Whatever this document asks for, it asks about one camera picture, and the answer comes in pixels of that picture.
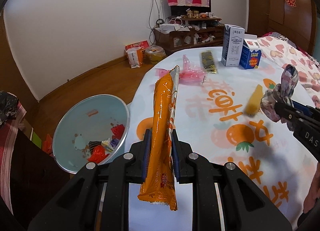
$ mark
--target milk carton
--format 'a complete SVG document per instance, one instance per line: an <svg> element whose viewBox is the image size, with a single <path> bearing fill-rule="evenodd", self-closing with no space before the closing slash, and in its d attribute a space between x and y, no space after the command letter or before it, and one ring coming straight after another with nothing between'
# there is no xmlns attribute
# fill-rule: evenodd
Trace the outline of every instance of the milk carton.
<svg viewBox="0 0 320 231"><path fill-rule="evenodd" d="M224 66L239 66L244 29L233 25L224 26L221 62Z"/></svg>
<svg viewBox="0 0 320 231"><path fill-rule="evenodd" d="M256 35L244 35L240 66L245 69L258 68L262 49Z"/></svg>

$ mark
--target white tablecloth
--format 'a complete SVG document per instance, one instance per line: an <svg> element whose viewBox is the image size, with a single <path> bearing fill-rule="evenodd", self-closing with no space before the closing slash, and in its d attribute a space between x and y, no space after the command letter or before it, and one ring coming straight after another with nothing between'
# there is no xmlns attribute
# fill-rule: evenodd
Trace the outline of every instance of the white tablecloth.
<svg viewBox="0 0 320 231"><path fill-rule="evenodd" d="M154 69L172 69L175 65L182 69L184 54L191 62L200 65L199 55L204 50L212 50L214 57L221 59L222 47L182 50L145 74L131 103L126 151L132 143L140 141L136 134L140 121L153 116L154 86L159 78L155 76ZM190 143L194 152L211 162L224 164L234 161L243 166L242 170L260 189L269 193L270 199L295 228L316 170L316 160L293 137L286 124L274 123L260 112L254 118L240 113L256 86L262 85L263 91L267 87L272 88L273 83L280 82L283 69L264 58L261 58L258 69L224 67L220 62L217 62L217 67L218 74L208 74L206 82L199 86L179 85L174 123L178 138ZM219 95L224 95L224 98L218 100ZM314 107L299 83L293 100ZM229 107L225 112L217 112L222 103L229 104ZM244 150L236 150L238 143L246 142L254 147L248 146L248 151L246 146ZM192 185L176 183L175 188L178 210L170 211L169 206L139 201L140 185L130 184L130 230L192 230Z"/></svg>

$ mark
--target plastic lid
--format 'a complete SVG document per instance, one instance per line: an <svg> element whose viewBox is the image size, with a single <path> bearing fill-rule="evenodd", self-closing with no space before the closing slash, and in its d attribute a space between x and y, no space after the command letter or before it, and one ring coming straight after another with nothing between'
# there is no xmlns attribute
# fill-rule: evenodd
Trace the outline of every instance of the plastic lid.
<svg viewBox="0 0 320 231"><path fill-rule="evenodd" d="M147 54L158 54L158 53L164 53L164 49L157 45L151 45L146 49Z"/></svg>

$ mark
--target yellow sponge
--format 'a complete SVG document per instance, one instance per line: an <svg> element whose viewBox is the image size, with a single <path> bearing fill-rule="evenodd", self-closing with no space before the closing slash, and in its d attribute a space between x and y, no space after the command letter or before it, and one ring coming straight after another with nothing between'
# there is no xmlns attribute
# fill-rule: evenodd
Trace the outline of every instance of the yellow sponge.
<svg viewBox="0 0 320 231"><path fill-rule="evenodd" d="M260 109L260 101L263 97L262 86L258 84L255 91L251 95L247 106L244 109L244 113L249 116L255 116Z"/></svg>

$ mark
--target pink plastic bag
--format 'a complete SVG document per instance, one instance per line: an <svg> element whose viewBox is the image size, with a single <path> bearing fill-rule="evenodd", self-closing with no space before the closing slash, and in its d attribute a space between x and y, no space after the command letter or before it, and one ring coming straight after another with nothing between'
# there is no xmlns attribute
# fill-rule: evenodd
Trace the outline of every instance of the pink plastic bag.
<svg viewBox="0 0 320 231"><path fill-rule="evenodd" d="M166 69L156 70L156 76L159 76L160 78L169 73L169 70ZM205 81L205 76L206 72L204 72L201 67L196 66L191 61L189 61L186 55L183 55L183 69L179 74L179 83L185 85L197 84Z"/></svg>

